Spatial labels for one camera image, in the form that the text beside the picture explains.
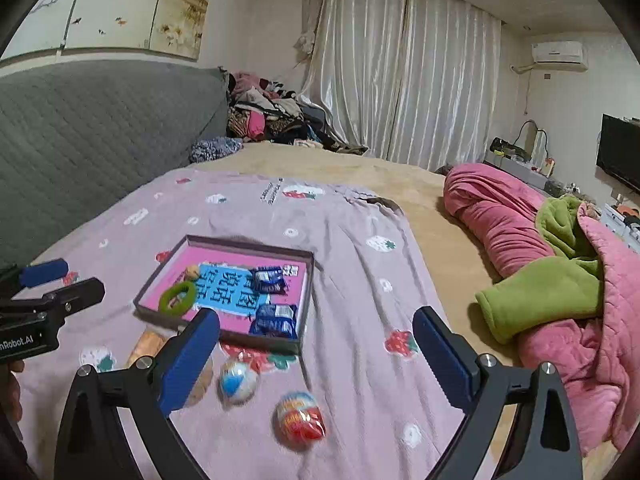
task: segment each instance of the green hair tie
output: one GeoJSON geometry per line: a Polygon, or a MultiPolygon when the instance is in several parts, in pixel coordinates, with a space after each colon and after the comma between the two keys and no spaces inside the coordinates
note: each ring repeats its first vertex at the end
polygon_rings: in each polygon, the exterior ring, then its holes
{"type": "Polygon", "coordinates": [[[158,301],[158,310],[163,314],[181,317],[186,314],[196,301],[196,286],[193,282],[180,282],[169,287],[160,296],[158,301]],[[177,301],[173,306],[169,306],[169,302],[184,292],[184,298],[177,301]]]}

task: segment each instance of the wall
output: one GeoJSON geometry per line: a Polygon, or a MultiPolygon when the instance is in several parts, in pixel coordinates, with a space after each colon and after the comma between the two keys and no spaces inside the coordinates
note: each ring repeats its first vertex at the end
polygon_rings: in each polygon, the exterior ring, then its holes
{"type": "Polygon", "coordinates": [[[303,0],[256,0],[246,68],[299,91],[308,62],[295,47],[303,31],[303,0]]]}
{"type": "Polygon", "coordinates": [[[224,66],[234,72],[246,67],[251,20],[257,0],[209,0],[198,65],[224,66]]]}
{"type": "MultiPolygon", "coordinates": [[[[565,33],[534,36],[527,43],[552,40],[581,41],[588,52],[589,69],[585,73],[532,70],[526,117],[521,110],[528,76],[521,76],[516,124],[533,118],[548,132],[556,179],[575,182],[600,205],[611,203],[612,188],[625,188],[596,168],[602,114],[640,117],[640,65],[621,34],[565,33]],[[544,79],[545,73],[551,74],[550,80],[544,79]]],[[[637,195],[632,200],[640,202],[637,195]]]]}
{"type": "Polygon", "coordinates": [[[46,56],[26,56],[17,62],[0,66],[0,76],[19,70],[28,70],[36,66],[57,62],[69,62],[79,59],[140,59],[173,62],[202,68],[224,66],[228,70],[245,68],[248,58],[248,45],[251,38],[252,13],[256,0],[208,0],[200,56],[191,61],[178,57],[147,54],[142,51],[103,51],[73,54],[49,54],[46,56]]]}
{"type": "Polygon", "coordinates": [[[495,98],[494,116],[489,129],[489,142],[494,137],[513,140],[518,128],[518,88],[526,76],[516,74],[511,65],[525,66],[529,63],[530,46],[524,37],[514,34],[509,27],[502,26],[500,34],[500,64],[498,66],[498,88],[495,98]]]}

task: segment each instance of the air conditioner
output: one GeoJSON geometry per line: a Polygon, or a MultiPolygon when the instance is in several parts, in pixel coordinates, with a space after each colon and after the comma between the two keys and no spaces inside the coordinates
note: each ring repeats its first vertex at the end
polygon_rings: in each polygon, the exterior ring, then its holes
{"type": "Polygon", "coordinates": [[[584,72],[588,69],[587,51],[580,41],[548,41],[533,43],[533,68],[546,70],[574,70],[584,72]]]}

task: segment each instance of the pink blanket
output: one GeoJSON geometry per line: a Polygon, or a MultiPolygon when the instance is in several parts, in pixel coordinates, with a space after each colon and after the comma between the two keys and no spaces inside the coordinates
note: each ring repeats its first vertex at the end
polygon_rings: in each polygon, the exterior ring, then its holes
{"type": "MultiPolygon", "coordinates": [[[[482,241],[503,277],[542,256],[552,256],[535,228],[539,193],[484,164],[462,164],[445,182],[447,210],[482,241]]],[[[578,222],[604,264],[604,318],[565,319],[518,338],[526,367],[558,366],[586,454],[611,439],[624,449],[640,415],[640,256],[606,226],[578,210],[578,222]]]]}
{"type": "Polygon", "coordinates": [[[447,211],[482,242],[503,278],[554,255],[534,225],[543,200],[514,176],[486,164],[460,164],[444,184],[447,211]]]}
{"type": "Polygon", "coordinates": [[[522,363],[558,365],[584,454],[611,439],[622,451],[640,416],[640,256],[586,215],[578,222],[604,264],[604,317],[549,323],[519,338],[522,363]]]}

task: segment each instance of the blue paper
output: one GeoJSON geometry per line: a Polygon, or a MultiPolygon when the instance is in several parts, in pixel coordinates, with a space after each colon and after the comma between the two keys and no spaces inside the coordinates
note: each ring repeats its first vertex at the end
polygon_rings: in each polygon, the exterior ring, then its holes
{"type": "Polygon", "coordinates": [[[252,289],[252,279],[250,270],[200,264],[200,278],[195,282],[198,289],[195,304],[240,316],[254,316],[269,297],[252,289]]]}

